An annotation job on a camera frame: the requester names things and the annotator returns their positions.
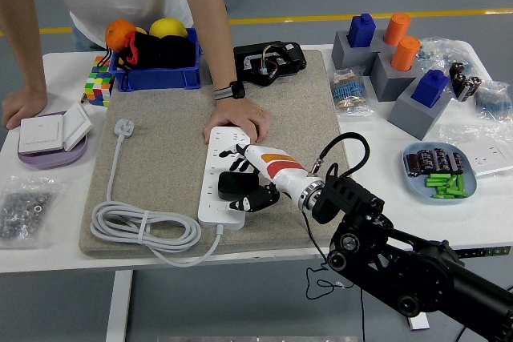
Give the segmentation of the robot right hand white shell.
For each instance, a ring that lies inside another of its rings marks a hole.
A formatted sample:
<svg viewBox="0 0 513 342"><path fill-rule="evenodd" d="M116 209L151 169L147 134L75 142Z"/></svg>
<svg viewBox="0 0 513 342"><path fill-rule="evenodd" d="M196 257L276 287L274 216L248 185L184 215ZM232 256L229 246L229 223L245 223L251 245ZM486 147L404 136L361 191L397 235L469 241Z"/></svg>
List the robot right hand white shell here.
<svg viewBox="0 0 513 342"><path fill-rule="evenodd" d="M237 144L219 153L221 158L236 156L230 171L245 171L252 166L257 174L268 181L255 192L233 201L229 207L233 210L255 212L267 208L279 199L280 193L286 194L299 208L310 215L324 182L318 176L310 174L298 161L285 151L273 147L249 144Z"/></svg>

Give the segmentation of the person's left hand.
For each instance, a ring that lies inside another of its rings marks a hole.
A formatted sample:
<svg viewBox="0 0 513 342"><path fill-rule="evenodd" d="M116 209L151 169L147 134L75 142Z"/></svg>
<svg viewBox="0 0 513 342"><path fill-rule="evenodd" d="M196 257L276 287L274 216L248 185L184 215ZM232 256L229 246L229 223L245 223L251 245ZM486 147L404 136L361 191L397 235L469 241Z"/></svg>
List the person's left hand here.
<svg viewBox="0 0 513 342"><path fill-rule="evenodd" d="M209 143L211 130L225 125L240 127L250 143L261 143L271 128L271 114L250 99L223 99L216 102L208 123L204 127L204 143Z"/></svg>

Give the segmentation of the person's right hand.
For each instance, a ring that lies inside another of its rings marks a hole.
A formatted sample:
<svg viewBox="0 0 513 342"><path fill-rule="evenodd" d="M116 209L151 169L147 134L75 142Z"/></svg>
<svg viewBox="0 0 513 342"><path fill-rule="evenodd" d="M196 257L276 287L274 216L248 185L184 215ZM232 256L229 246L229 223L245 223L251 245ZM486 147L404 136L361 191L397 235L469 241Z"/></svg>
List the person's right hand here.
<svg viewBox="0 0 513 342"><path fill-rule="evenodd" d="M23 119L35 117L47 105L46 88L24 86L6 96L2 102L2 125L12 130Z"/></svg>

